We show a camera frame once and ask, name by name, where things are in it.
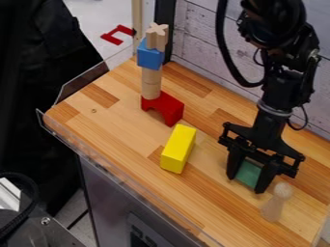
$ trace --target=black cable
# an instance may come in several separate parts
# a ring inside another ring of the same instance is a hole
[[[265,73],[263,79],[260,82],[257,83],[248,82],[234,64],[232,56],[228,50],[224,35],[225,15],[226,15],[227,5],[228,5],[228,0],[219,0],[217,12],[216,12],[216,22],[215,22],[216,39],[218,41],[218,45],[221,50],[222,56],[233,78],[239,83],[239,85],[246,88],[258,87],[263,84],[265,79]]]
[[[0,242],[4,241],[18,226],[20,226],[35,209],[39,200],[39,189],[33,180],[16,173],[0,173],[0,178],[14,178],[18,179],[25,185],[31,193],[31,203],[18,215],[9,222],[6,226],[0,229]]]
[[[253,61],[254,61],[257,65],[259,65],[259,66],[261,66],[261,67],[264,67],[264,65],[263,65],[262,63],[259,63],[258,60],[257,60],[257,55],[258,55],[258,52],[259,52],[259,51],[260,51],[259,48],[256,49],[255,54],[253,55]]]
[[[300,126],[300,127],[295,127],[292,122],[288,119],[288,126],[290,126],[290,128],[292,128],[293,130],[295,131],[300,131],[300,130],[303,130],[309,123],[309,117],[307,115],[307,112],[306,112],[306,109],[305,107],[302,105],[301,106],[301,109],[303,110],[303,113],[304,113],[304,116],[305,116],[305,123],[304,125]]]

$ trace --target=wood grain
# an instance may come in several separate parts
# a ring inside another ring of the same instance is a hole
[[[192,125],[198,132],[182,175],[168,173],[159,167],[159,155],[173,129],[159,114],[140,109],[140,77],[141,70],[130,60],[100,77],[85,92],[77,92],[54,106],[44,121],[209,246],[313,243],[327,215],[326,205],[330,204],[329,142],[309,131],[286,129],[286,141],[303,151],[308,160],[297,179],[278,177],[264,194],[255,195],[250,188],[227,179],[228,152],[217,139],[225,121],[251,124],[256,106],[170,63],[164,67],[163,90],[185,104],[179,123]],[[116,103],[104,107],[86,92],[94,92],[96,87],[102,89],[100,95],[104,91],[111,95],[109,98],[118,99]],[[294,196],[286,203],[280,221],[272,224],[262,219],[259,208],[272,197],[274,184],[284,180],[293,186]]]

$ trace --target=beige block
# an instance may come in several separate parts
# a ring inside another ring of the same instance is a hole
[[[156,99],[160,97],[161,83],[147,84],[142,82],[142,97],[145,99]]]
[[[158,25],[152,22],[151,28],[146,32],[146,37],[147,49],[157,49],[164,52],[169,41],[169,25]]]
[[[148,84],[161,83],[162,74],[163,67],[160,67],[159,70],[142,68],[142,81]]]

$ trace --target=block tower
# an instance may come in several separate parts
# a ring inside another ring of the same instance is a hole
[[[161,91],[162,64],[169,39],[169,26],[151,23],[137,49],[138,66],[142,67],[141,108],[160,112],[165,124],[172,127],[183,116],[184,104]]]

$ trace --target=blue block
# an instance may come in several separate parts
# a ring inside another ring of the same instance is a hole
[[[147,49],[147,40],[143,39],[137,49],[138,66],[159,70],[165,59],[165,53],[157,49]]]

